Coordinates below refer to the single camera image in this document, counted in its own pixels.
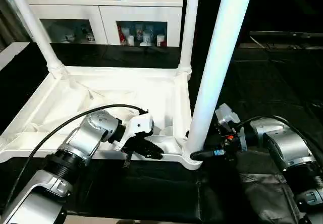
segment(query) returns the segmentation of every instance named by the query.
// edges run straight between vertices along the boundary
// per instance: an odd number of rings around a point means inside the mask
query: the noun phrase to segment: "black cloth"
[[[71,44],[53,44],[53,48],[65,65],[85,67],[175,68],[180,55],[176,48]],[[321,142],[323,118],[314,109],[320,112],[322,57],[319,51],[309,55],[302,50],[237,49],[219,104],[226,102],[241,119],[282,116]],[[192,109],[203,72],[201,62],[198,55],[193,58]],[[3,102],[2,131],[47,75],[45,65],[32,43],[0,71],[2,93],[18,92],[11,102]],[[26,76],[27,70],[33,77]],[[13,158],[0,164],[0,209],[24,161]],[[32,160],[19,190],[41,165],[42,159]],[[279,172],[268,154],[258,149],[239,154],[236,168],[221,158],[205,162],[196,171],[173,162],[134,161],[127,171],[122,165],[120,160],[93,160],[75,185],[68,213],[193,223],[233,223],[235,218],[253,223],[258,216],[266,223],[295,223],[299,214],[286,183],[268,181]]]

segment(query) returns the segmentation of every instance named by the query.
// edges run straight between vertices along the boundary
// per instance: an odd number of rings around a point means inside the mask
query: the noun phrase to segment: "white pole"
[[[62,62],[57,58],[50,43],[47,40],[42,28],[40,27],[40,20],[34,16],[26,0],[14,0],[21,15],[23,16],[35,42],[40,48],[44,58],[47,61],[48,70],[54,75],[59,77],[65,74],[65,68]]]
[[[203,148],[249,0],[221,0],[183,156]]]
[[[189,77],[192,73],[191,57],[195,33],[197,6],[198,0],[187,0],[181,61],[178,67],[179,74],[187,74],[189,75]]]

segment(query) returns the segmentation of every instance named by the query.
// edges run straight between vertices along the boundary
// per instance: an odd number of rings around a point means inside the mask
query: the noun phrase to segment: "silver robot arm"
[[[306,142],[283,122],[283,118],[261,118],[236,127],[240,119],[226,104],[215,112],[218,122],[219,144],[215,149],[191,154],[193,160],[235,154],[247,151],[248,146],[269,150],[275,164],[294,193],[301,212],[306,213],[303,223],[323,223],[323,172]]]
[[[133,117],[127,126],[123,126],[121,120],[105,110],[87,115],[57,152],[45,158],[45,167],[36,172],[4,211],[0,223],[64,223],[66,212],[60,200],[71,194],[73,185],[88,166],[100,143],[108,141],[115,146],[116,151],[127,153],[127,149],[130,149],[145,157],[161,158],[163,151],[143,139],[152,134],[152,129],[150,114]],[[135,141],[131,142],[138,134],[144,147],[138,148]]]

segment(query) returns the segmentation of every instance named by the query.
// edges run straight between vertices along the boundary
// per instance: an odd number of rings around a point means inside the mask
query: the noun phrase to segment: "white cabinet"
[[[139,26],[143,32],[152,28],[152,44],[156,45],[156,37],[161,34],[165,36],[167,46],[179,46],[181,7],[100,6],[100,12],[109,44],[120,45],[118,26],[127,28],[135,42],[143,41],[143,38],[137,40],[136,26]]]
[[[118,26],[134,31],[139,25],[142,30],[153,28],[153,44],[157,35],[164,35],[167,46],[179,46],[183,0],[27,1],[51,42],[120,45]],[[135,45],[140,41],[135,37]]]
[[[31,5],[31,8],[51,42],[107,44],[98,6]]]

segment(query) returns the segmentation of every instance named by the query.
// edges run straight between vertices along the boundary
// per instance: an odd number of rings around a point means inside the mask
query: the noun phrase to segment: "white plastic tray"
[[[163,148],[164,160],[179,161],[180,143],[191,124],[187,76],[176,76],[177,69],[66,67],[69,79],[54,79],[49,74],[16,115],[0,137],[0,162],[12,157],[26,157],[54,128],[90,108],[104,104],[131,104],[149,109],[155,129],[149,139]],[[127,108],[108,109],[126,121],[137,111]],[[45,157],[55,152],[66,136],[78,126],[76,120],[51,137],[36,153]],[[170,136],[160,131],[172,129]],[[123,153],[101,144],[94,158],[123,159]],[[134,155],[133,159],[144,159]]]

